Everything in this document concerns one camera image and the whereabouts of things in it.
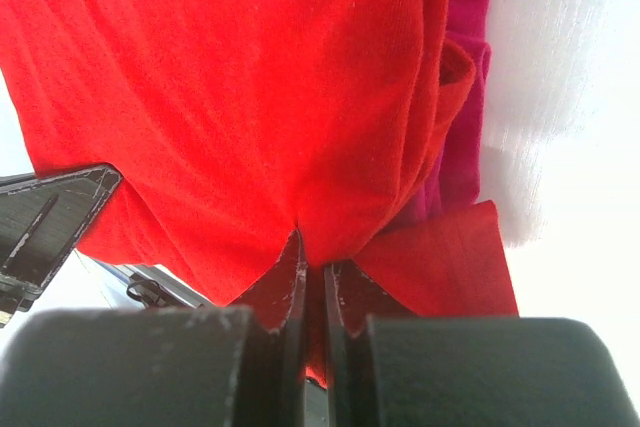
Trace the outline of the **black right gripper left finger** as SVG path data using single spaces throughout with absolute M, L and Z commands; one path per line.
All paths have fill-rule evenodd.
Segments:
M 234 407 L 235 426 L 302 426 L 307 337 L 303 242 L 292 232 L 275 264 L 239 297 L 251 309 Z

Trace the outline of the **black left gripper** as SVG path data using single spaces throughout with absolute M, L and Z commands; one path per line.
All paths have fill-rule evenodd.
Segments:
M 2 326 L 42 296 L 121 181 L 109 165 L 1 179 Z

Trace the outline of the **red t shirt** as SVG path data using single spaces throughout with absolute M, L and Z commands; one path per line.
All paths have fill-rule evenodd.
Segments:
M 79 242 L 225 306 L 301 234 L 307 373 L 326 264 L 424 316 L 514 315 L 479 202 L 489 0 L 1 0 L 1 71 L 40 174 L 123 177 Z

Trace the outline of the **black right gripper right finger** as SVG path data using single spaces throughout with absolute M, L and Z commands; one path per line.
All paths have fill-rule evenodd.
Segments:
M 405 319 L 402 306 L 352 261 L 324 268 L 329 424 L 380 426 L 371 319 Z

